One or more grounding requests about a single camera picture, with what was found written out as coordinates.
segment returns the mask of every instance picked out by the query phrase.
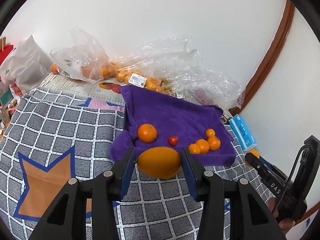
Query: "plastic bag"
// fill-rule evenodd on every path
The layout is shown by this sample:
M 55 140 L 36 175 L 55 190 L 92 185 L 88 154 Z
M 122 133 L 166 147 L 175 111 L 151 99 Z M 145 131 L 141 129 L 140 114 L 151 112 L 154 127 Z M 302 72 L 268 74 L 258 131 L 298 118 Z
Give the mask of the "plastic bag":
M 10 85 L 11 93 L 17 101 L 23 94 L 37 87 L 48 75 L 48 69 L 40 64 L 39 60 L 39 48 L 30 36 L 1 64 L 1 80 L 4 84 Z
M 92 84 L 116 76 L 115 67 L 96 38 L 81 29 L 73 29 L 71 36 L 75 46 L 51 51 L 50 56 L 55 62 L 51 66 L 52 73 Z
M 188 39 L 174 37 L 155 41 L 127 57 L 118 57 L 120 73 L 140 73 L 161 80 L 161 92 L 224 111 L 241 107 L 245 87 L 227 74 L 206 64 Z

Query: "price label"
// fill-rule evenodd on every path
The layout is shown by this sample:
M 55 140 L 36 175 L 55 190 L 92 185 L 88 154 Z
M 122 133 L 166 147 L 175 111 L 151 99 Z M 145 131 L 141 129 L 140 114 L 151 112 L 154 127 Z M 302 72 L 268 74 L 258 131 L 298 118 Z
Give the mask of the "price label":
M 131 77 L 129 78 L 129 83 L 134 86 L 143 88 L 144 85 L 146 84 L 146 80 L 147 78 L 140 76 L 138 74 L 132 73 Z
M 181 91 L 176 92 L 177 98 L 185 98 L 184 94 Z

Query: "small red fruit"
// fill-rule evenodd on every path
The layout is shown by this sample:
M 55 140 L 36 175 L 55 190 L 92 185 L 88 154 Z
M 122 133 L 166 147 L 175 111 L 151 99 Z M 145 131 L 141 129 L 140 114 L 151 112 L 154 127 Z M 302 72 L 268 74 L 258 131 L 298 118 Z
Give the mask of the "small red fruit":
M 170 136 L 170 137 L 168 138 L 168 143 L 169 143 L 169 145 L 171 145 L 171 146 L 176 146 L 177 143 L 178 143 L 178 136 L 176 136 L 176 135 Z

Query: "purple cloth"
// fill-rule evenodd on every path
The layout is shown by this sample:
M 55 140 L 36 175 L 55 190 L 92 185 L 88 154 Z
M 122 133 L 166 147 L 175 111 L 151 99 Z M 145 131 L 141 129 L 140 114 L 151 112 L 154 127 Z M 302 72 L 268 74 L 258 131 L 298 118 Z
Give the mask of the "purple cloth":
M 127 121 L 125 130 L 119 134 L 111 146 L 114 161 L 124 157 L 129 146 L 133 146 L 136 157 L 147 149 L 166 146 L 182 150 L 198 139 L 206 139 L 204 132 L 212 128 L 221 141 L 221 147 L 207 154 L 195 154 L 193 159 L 204 166 L 231 166 L 236 158 L 231 141 L 233 138 L 220 121 L 222 110 L 214 106 L 198 106 L 158 92 L 127 85 L 119 88 L 126 103 Z M 158 131 L 157 139 L 149 144 L 137 137 L 138 127 L 144 123 L 153 125 Z M 174 147 L 167 139 L 177 135 L 178 144 Z

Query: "silver screw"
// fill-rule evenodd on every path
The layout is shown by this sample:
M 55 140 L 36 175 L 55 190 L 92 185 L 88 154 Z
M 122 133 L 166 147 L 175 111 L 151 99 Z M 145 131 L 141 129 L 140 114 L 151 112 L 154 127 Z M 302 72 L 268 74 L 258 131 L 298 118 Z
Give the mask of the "silver screw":
M 104 173 L 103 173 L 103 176 L 105 176 L 105 177 L 110 177 L 110 176 L 112 176 L 112 171 L 105 171 Z
M 70 185 L 76 184 L 77 183 L 77 179 L 76 178 L 71 178 L 71 179 L 68 180 L 68 183 Z
M 245 178 L 239 179 L 239 182 L 240 182 L 241 184 L 243 184 L 243 185 L 247 185 L 247 184 L 248 184 L 248 180 L 245 179 Z
M 205 171 L 205 172 L 204 172 L 204 175 L 205 175 L 206 177 L 212 177 L 212 176 L 213 176 L 213 172 L 212 172 L 212 171 Z

